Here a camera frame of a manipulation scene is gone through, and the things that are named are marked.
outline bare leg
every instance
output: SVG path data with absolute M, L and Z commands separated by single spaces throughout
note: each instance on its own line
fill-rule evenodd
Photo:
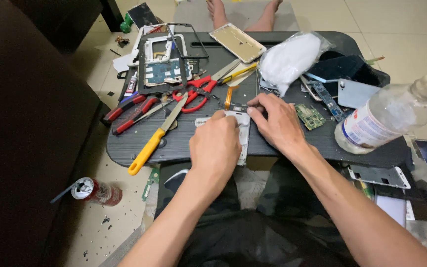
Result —
M 245 31 L 272 31 L 274 25 L 274 14 L 278 10 L 279 4 L 283 0 L 271 0 L 271 2 L 266 5 L 263 15 L 259 20 L 250 27 L 247 27 Z
M 214 29 L 218 29 L 228 23 L 222 0 L 207 0 L 207 8 L 209 9 L 210 16 L 214 21 Z

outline soda can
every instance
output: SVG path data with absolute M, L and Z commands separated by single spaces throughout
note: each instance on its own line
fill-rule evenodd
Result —
M 123 191 L 116 186 L 85 177 L 75 183 L 72 196 L 78 200 L 114 206 L 122 200 Z

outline can lid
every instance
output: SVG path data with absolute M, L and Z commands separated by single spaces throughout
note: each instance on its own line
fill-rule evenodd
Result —
M 72 187 L 72 196 L 75 199 L 81 200 L 88 197 L 93 191 L 93 180 L 85 177 L 75 182 Z

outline table leg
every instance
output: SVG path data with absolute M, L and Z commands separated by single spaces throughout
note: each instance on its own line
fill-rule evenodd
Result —
M 102 16 L 110 28 L 111 32 L 121 31 L 120 24 L 123 22 L 123 15 L 115 0 L 100 0 L 103 6 Z

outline white plastic bag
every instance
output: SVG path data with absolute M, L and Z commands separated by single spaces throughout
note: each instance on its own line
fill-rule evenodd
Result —
M 278 87 L 280 97 L 283 97 L 289 85 L 332 46 L 316 32 L 297 32 L 261 56 L 259 72 L 263 79 Z

